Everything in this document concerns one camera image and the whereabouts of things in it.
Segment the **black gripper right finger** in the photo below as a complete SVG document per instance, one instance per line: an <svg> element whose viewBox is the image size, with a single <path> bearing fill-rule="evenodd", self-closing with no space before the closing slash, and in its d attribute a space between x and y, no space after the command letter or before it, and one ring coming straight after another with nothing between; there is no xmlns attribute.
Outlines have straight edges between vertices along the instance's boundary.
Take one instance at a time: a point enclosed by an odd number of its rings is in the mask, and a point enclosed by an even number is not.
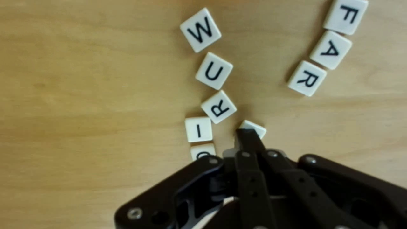
<svg viewBox="0 0 407 229"><path fill-rule="evenodd" d="M237 133L238 206L249 229L407 229L407 190L330 159L299 161Z"/></svg>

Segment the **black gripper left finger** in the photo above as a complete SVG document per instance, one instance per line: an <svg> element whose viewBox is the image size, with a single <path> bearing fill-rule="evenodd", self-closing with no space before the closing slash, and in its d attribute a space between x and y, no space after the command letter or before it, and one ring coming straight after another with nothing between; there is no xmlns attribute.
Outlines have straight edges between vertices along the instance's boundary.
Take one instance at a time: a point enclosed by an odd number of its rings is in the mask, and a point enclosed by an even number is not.
<svg viewBox="0 0 407 229"><path fill-rule="evenodd" d="M230 197L234 162L202 157L123 204L116 229L192 229Z"/></svg>

